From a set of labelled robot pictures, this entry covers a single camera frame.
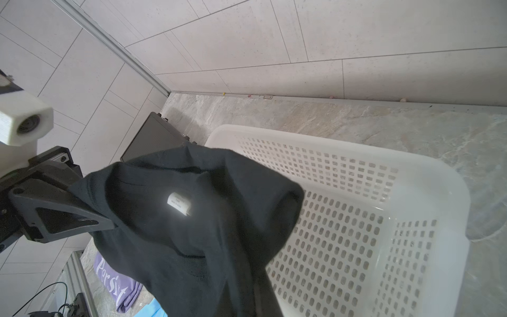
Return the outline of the white plastic basket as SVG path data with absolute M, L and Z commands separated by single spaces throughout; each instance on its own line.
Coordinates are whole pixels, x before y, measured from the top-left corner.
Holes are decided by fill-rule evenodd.
M 470 192 L 436 159 L 222 125 L 230 149 L 297 182 L 304 203 L 267 266 L 285 316 L 453 316 L 470 242 Z

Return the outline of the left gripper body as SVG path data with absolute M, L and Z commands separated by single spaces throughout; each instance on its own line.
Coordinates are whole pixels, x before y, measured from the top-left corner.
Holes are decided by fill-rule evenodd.
M 69 149 L 54 147 L 1 178 L 1 252 L 21 237 L 50 243 L 83 233 L 83 203 L 68 188 L 83 178 Z

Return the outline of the light blue t-shirt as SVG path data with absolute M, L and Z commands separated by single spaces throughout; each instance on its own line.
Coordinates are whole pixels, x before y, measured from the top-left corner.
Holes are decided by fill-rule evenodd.
M 162 309 L 160 303 L 153 299 L 149 304 L 145 305 L 135 317 L 167 317 L 168 315 Z

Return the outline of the purple t-shirt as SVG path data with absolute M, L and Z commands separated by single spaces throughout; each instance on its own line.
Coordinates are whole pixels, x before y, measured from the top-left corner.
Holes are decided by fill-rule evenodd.
M 112 296 L 116 312 L 126 313 L 136 302 L 143 286 L 131 277 L 115 271 L 100 253 L 95 257 L 94 272 Z

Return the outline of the black t-shirt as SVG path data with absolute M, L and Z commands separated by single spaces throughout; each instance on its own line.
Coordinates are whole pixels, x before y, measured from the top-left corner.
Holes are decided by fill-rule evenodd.
M 228 149 L 186 145 L 88 174 L 70 192 L 111 220 L 98 252 L 169 316 L 281 316 L 266 267 L 304 201 L 299 184 Z

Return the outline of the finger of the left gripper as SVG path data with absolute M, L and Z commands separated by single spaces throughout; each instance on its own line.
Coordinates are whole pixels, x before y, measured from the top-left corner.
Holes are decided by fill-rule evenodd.
M 42 180 L 28 179 L 9 190 L 9 203 L 27 240 L 37 243 L 115 228 L 73 194 Z

